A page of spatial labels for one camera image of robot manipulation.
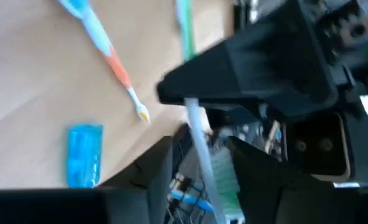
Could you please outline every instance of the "toothbrush handle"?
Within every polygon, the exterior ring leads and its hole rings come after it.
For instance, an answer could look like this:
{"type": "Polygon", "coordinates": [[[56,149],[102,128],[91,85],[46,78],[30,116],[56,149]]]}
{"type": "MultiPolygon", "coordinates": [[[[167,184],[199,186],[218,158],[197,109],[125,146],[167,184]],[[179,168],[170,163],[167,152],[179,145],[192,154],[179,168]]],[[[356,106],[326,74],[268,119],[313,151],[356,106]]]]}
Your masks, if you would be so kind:
{"type": "Polygon", "coordinates": [[[108,35],[106,34],[106,31],[92,9],[85,11],[82,22],[93,43],[110,65],[116,78],[124,87],[131,88],[131,82],[128,78],[128,74],[122,66],[120,59],[118,58],[117,53],[113,48],[108,35]]]}
{"type": "Polygon", "coordinates": [[[180,26],[182,55],[185,61],[195,56],[192,1],[176,0],[177,19],[180,26]]]}
{"type": "Polygon", "coordinates": [[[128,74],[126,70],[124,69],[123,65],[121,64],[119,58],[117,57],[116,51],[114,50],[113,46],[110,46],[110,55],[105,55],[103,52],[103,57],[110,65],[111,69],[113,70],[113,73],[115,74],[117,80],[127,89],[131,88],[131,82],[128,78],[128,74]]]}

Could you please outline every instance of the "light wood surface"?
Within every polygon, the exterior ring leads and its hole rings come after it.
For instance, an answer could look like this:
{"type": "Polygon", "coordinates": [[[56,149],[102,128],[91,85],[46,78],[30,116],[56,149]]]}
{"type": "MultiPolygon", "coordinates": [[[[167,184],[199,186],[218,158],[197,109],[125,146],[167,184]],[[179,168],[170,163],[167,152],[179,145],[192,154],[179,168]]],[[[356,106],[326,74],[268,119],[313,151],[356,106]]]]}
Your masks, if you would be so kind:
{"type": "MultiPolygon", "coordinates": [[[[197,45],[204,49],[222,37],[227,1],[194,2],[197,45]]],[[[159,104],[154,92],[181,61],[172,0],[92,3],[152,124],[138,119],[79,21],[56,0],[0,1],[0,189],[66,187],[73,124],[104,125],[105,180],[185,117],[184,108],[159,104]]]]}

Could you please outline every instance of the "toothbrush head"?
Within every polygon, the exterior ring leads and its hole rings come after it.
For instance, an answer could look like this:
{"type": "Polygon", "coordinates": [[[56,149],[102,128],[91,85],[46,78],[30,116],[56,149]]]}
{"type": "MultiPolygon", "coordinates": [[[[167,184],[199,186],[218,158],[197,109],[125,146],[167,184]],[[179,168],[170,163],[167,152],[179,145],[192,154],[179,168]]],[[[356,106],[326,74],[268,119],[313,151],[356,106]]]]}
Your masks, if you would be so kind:
{"type": "Polygon", "coordinates": [[[73,16],[82,19],[83,11],[90,7],[88,0],[58,0],[73,16]]]}
{"type": "Polygon", "coordinates": [[[151,117],[149,115],[148,109],[146,109],[145,105],[137,104],[136,105],[136,113],[143,121],[145,121],[147,124],[151,123],[151,117]]]}

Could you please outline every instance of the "black plastic machine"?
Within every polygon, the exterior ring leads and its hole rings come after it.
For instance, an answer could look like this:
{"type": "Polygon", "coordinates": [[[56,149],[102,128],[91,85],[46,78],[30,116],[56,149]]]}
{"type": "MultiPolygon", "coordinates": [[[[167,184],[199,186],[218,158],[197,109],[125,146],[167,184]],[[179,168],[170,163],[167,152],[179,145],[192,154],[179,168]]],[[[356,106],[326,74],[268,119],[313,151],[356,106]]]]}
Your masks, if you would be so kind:
{"type": "MultiPolygon", "coordinates": [[[[247,21],[169,72],[160,102],[198,98],[214,129],[281,124],[283,161],[228,140],[246,223],[368,223],[368,0],[287,0],[247,21]]],[[[152,153],[164,162],[137,160],[97,189],[0,192],[0,223],[162,223],[171,155],[152,153]]]]}
{"type": "Polygon", "coordinates": [[[360,100],[368,95],[368,11],[361,1],[334,11],[323,2],[286,1],[169,72],[158,84],[160,102],[198,98],[220,110],[209,113],[212,128],[279,121],[289,164],[321,180],[368,183],[360,100]],[[230,117],[237,108],[245,109],[241,118],[230,117]]]}

